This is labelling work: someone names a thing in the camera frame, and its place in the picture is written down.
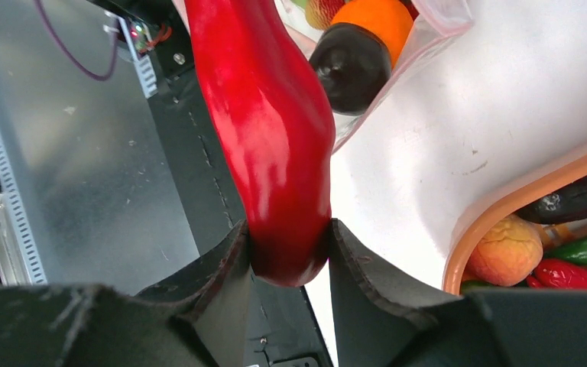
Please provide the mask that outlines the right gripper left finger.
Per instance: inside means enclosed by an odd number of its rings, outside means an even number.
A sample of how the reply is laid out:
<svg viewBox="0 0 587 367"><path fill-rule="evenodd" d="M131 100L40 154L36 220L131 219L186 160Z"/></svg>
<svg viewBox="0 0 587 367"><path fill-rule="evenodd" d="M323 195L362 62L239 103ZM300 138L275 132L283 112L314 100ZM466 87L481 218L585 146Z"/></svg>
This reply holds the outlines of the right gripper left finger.
<svg viewBox="0 0 587 367"><path fill-rule="evenodd" d="M240 366L248 226L135 296L101 284L0 286L0 366Z"/></svg>

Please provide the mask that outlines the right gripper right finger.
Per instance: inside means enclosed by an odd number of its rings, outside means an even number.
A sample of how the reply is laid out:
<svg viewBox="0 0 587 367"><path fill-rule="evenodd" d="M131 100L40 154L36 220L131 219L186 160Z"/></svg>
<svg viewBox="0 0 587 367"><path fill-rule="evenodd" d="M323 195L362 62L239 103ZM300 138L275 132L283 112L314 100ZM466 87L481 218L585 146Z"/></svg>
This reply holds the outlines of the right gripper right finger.
<svg viewBox="0 0 587 367"><path fill-rule="evenodd" d="M341 366L587 366L587 291L460 297L396 268L338 219L328 233Z"/></svg>

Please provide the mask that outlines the red toy chili pepper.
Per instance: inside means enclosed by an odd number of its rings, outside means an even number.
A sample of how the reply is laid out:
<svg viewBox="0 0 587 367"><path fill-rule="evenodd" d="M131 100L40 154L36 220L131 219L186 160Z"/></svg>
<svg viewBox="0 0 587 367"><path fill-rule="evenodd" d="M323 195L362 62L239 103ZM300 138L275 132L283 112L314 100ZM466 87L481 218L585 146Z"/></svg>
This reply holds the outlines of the red toy chili pepper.
<svg viewBox="0 0 587 367"><path fill-rule="evenodd" d="M328 99L272 1L187 1L196 75L245 208L251 265L299 287L327 259Z"/></svg>

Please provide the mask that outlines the purple toy eggplant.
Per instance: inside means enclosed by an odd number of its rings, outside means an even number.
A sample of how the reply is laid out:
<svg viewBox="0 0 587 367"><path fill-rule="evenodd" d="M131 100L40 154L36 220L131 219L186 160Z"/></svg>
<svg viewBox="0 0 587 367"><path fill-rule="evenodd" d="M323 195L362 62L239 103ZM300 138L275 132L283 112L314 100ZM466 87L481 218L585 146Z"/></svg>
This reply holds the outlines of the purple toy eggplant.
<svg viewBox="0 0 587 367"><path fill-rule="evenodd" d="M587 219L587 176L523 206L515 214L537 224Z"/></svg>

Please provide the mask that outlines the dark purple toy mangosteen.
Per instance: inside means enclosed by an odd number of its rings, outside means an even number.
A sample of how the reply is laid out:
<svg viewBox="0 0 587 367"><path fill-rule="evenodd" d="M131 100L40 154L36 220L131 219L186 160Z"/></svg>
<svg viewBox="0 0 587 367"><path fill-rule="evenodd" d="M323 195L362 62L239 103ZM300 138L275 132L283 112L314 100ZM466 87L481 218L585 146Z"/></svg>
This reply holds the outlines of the dark purple toy mangosteen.
<svg viewBox="0 0 587 367"><path fill-rule="evenodd" d="M391 78L391 55L365 28L338 23L320 37L309 58L332 110L357 116L366 112Z"/></svg>

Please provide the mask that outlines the orange toy tangerine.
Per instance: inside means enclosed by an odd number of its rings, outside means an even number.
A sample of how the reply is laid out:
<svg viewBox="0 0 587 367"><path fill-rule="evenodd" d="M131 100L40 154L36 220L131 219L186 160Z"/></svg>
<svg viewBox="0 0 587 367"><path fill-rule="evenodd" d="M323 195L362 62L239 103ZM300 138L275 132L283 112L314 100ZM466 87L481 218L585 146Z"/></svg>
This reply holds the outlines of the orange toy tangerine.
<svg viewBox="0 0 587 367"><path fill-rule="evenodd" d="M343 5L331 25L347 23L376 35L387 47L395 67L413 28L413 18L398 0L354 0Z"/></svg>

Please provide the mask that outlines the clear pink zip top bag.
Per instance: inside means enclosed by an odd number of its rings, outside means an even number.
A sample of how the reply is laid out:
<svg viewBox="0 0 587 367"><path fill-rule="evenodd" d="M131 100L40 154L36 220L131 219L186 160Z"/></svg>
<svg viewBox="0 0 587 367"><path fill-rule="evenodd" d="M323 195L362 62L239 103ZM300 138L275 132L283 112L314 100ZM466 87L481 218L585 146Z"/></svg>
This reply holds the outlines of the clear pink zip top bag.
<svg viewBox="0 0 587 367"><path fill-rule="evenodd" d="M177 1L175 2L175 7L190 33L184 6L185 2L187 1ZM413 28L396 66L392 67L391 78L377 94L366 112L357 116L343 115L334 112L329 103L336 128L332 151L339 150L355 134L366 118L385 98L404 71L416 67L420 60L427 57L432 50L447 45L455 37L463 35L473 24L469 7L464 1L414 1L406 8L413 18ZM283 24L294 43L310 63L309 58L319 39L312 41L296 29L285 23Z"/></svg>

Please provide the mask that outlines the red toy lychee bunch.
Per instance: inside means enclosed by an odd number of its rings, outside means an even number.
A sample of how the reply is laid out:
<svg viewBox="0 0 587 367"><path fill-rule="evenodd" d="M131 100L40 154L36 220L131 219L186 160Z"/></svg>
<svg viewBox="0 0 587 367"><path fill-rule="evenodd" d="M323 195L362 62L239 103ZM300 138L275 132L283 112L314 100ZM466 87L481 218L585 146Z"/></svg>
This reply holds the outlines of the red toy lychee bunch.
<svg viewBox="0 0 587 367"><path fill-rule="evenodd" d="M326 30L345 0L308 0L304 5L305 18L314 29Z"/></svg>

